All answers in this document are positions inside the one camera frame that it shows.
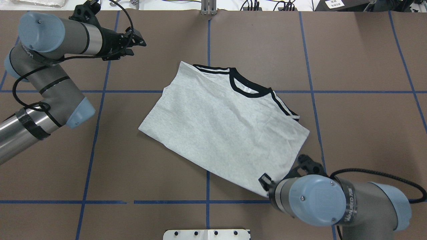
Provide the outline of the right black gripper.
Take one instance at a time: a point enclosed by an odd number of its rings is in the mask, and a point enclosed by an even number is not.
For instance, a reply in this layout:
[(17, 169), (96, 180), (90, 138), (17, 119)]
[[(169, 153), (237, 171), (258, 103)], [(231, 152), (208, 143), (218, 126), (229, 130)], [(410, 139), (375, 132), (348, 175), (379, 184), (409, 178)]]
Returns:
[(267, 173), (264, 173), (258, 181), (263, 190), (268, 191), (268, 197), (273, 207), (276, 209), (284, 209), (282, 203), (282, 188), (287, 180), (275, 182)]

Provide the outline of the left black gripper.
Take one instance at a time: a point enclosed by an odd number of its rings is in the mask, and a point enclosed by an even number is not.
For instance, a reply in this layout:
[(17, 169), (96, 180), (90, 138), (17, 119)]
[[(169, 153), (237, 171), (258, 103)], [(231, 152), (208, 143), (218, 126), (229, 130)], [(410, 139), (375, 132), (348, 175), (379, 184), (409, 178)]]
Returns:
[(141, 33), (136, 29), (126, 29), (125, 33), (117, 33), (111, 29), (100, 28), (102, 47), (98, 53), (103, 61), (118, 60), (125, 56), (134, 56), (134, 52), (126, 47), (142, 46), (147, 44)]

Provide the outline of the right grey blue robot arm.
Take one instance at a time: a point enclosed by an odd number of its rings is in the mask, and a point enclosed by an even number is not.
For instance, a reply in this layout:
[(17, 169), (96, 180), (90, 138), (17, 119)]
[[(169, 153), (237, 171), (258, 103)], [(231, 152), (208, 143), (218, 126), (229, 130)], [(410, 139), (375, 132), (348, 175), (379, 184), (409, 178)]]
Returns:
[[(355, 182), (337, 175), (369, 173), (401, 181), (421, 192), (409, 199), (398, 188), (375, 182)], [(318, 174), (284, 178), (274, 182), (267, 174), (259, 178), (271, 204), (281, 212), (314, 226), (335, 226), (341, 240), (393, 240), (412, 217), (411, 204), (426, 201), (419, 184), (391, 174), (364, 169), (344, 169), (329, 177)]]

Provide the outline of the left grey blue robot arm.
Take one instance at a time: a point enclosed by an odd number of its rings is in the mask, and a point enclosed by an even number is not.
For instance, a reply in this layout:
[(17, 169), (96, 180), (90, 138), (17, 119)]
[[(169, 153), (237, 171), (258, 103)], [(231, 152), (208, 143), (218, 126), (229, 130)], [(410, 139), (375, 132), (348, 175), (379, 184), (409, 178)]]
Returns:
[(19, 42), (4, 66), (15, 77), (14, 99), (21, 105), (1, 123), (1, 164), (48, 138), (62, 126), (73, 129), (95, 108), (61, 67), (71, 59), (118, 60), (146, 46), (133, 25), (124, 33), (103, 28), (95, 13), (76, 9), (69, 19), (28, 12), (20, 18)]

